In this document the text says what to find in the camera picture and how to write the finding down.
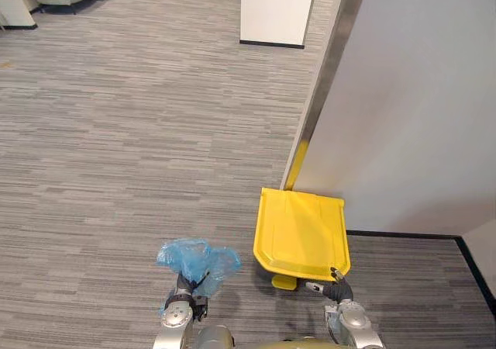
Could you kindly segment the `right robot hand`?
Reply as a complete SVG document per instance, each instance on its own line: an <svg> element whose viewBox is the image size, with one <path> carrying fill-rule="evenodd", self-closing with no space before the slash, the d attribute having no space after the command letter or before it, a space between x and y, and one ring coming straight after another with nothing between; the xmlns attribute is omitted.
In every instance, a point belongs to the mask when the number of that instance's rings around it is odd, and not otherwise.
<svg viewBox="0 0 496 349"><path fill-rule="evenodd" d="M326 298L340 304L345 301L353 301L353 290L344 275L337 268L330 268L333 282L329 284L319 284L317 282L306 282L305 287L313 292L317 292Z"/></svg>

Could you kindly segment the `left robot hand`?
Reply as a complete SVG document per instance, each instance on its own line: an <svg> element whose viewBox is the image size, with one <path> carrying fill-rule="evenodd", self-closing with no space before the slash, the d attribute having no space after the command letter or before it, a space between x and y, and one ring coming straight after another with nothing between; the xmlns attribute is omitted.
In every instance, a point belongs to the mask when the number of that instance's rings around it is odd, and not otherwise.
<svg viewBox="0 0 496 349"><path fill-rule="evenodd" d="M205 279L209 276L210 272L207 271L202 278L200 279L199 282L196 282L195 280L190 281L187 279L185 276L183 276L181 273L177 275L177 281L176 281L176 286L174 290L175 295L194 295L195 290L203 284Z"/></svg>

